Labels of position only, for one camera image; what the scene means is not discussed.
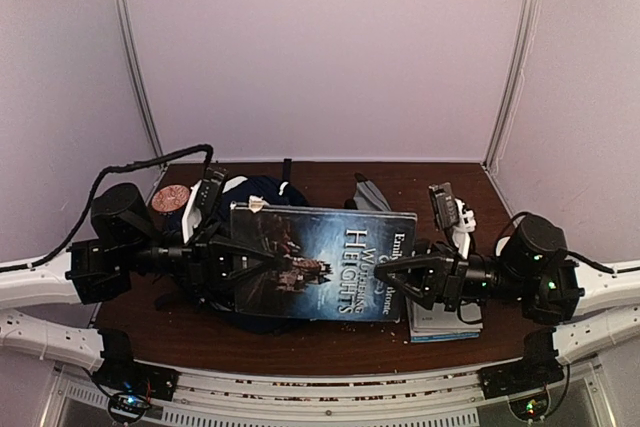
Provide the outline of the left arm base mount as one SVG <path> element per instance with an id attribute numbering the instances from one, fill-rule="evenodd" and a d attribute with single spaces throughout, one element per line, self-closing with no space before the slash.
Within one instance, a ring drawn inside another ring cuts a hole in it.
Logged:
<path id="1" fill-rule="evenodd" d="M 126 423 L 126 414 L 137 422 L 152 409 L 153 400 L 173 399 L 180 376 L 177 370 L 137 361 L 125 332 L 91 329 L 90 333 L 101 342 L 102 363 L 87 375 L 107 397 L 108 412 L 117 422 Z"/>

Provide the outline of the white Great Gatsby book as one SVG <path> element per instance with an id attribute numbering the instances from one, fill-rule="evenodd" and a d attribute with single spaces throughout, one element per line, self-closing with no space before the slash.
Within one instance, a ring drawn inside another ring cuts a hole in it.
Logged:
<path id="1" fill-rule="evenodd" d="M 481 309 L 475 304 L 461 307 L 465 321 L 457 312 L 448 312 L 444 306 L 436 304 L 433 310 L 426 310 L 415 302 L 407 303 L 409 330 L 412 337 L 464 337 L 478 336 L 484 325 Z"/>

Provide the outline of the Wuthering Heights book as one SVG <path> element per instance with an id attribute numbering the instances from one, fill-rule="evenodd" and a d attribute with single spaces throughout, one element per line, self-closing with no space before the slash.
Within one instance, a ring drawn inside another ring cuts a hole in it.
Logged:
<path id="1" fill-rule="evenodd" d="M 233 239 L 263 241 L 283 255 L 275 274 L 235 289 L 239 313 L 301 320 L 397 322 L 401 294 L 374 268 L 414 250 L 411 212 L 234 203 Z"/>

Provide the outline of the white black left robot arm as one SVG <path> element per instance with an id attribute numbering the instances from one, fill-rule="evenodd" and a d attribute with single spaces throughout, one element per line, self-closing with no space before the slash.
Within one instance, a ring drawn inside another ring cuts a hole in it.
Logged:
<path id="1" fill-rule="evenodd" d="M 1 344 L 93 375 L 106 374 L 123 391 L 137 389 L 144 380 L 126 333 L 74 329 L 25 317 L 21 308 L 107 302 L 131 289 L 133 273 L 169 276 L 209 300 L 276 263 L 274 254 L 223 235 L 220 223 L 201 219 L 195 207 L 184 215 L 187 238 L 159 231 L 130 182 L 110 187 L 89 208 L 96 238 L 41 259 L 2 264 Z"/>

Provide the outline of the navy blue student backpack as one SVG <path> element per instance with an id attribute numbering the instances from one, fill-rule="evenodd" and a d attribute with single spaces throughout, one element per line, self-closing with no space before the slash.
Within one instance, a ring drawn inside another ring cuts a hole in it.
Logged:
<path id="1" fill-rule="evenodd" d="M 233 239 L 230 233 L 231 204 L 247 202 L 254 196 L 270 205 L 307 207 L 307 199 L 290 184 L 291 164 L 290 159 L 283 161 L 280 178 L 237 175 L 228 179 L 220 191 L 220 200 L 210 222 L 214 237 L 222 243 L 210 245 L 206 238 L 201 240 L 212 249 L 210 256 L 203 260 L 203 271 L 211 275 L 200 284 L 190 280 L 184 270 L 170 275 L 189 301 L 214 312 L 229 325 L 252 334 L 278 335 L 299 328 L 305 322 L 236 311 L 236 287 L 245 286 L 264 273 L 275 274 L 283 265 L 283 255 L 269 249 L 263 241 L 252 243 Z"/>

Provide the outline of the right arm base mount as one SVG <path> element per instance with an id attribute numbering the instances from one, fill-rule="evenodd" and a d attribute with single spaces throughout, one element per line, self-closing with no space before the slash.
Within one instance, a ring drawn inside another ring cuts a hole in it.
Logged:
<path id="1" fill-rule="evenodd" d="M 528 334 L 524 339 L 523 356 L 477 371 L 486 400 L 509 397 L 511 414 L 528 425 L 543 423 L 553 416 L 564 402 L 571 381 L 571 366 L 559 362 L 559 350 L 554 347 L 555 327 Z"/>

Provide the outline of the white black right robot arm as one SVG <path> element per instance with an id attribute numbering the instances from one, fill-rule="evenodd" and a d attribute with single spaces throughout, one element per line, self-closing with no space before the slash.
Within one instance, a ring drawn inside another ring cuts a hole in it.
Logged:
<path id="1" fill-rule="evenodd" d="M 514 302 L 540 325 L 513 366 L 519 387 L 535 387 L 551 360 L 568 365 L 639 334 L 639 263 L 602 264 L 569 249 L 547 219 L 516 214 L 490 255 L 462 254 L 436 244 L 422 255 L 379 264 L 377 279 L 430 310 L 456 312 L 464 303 Z"/>

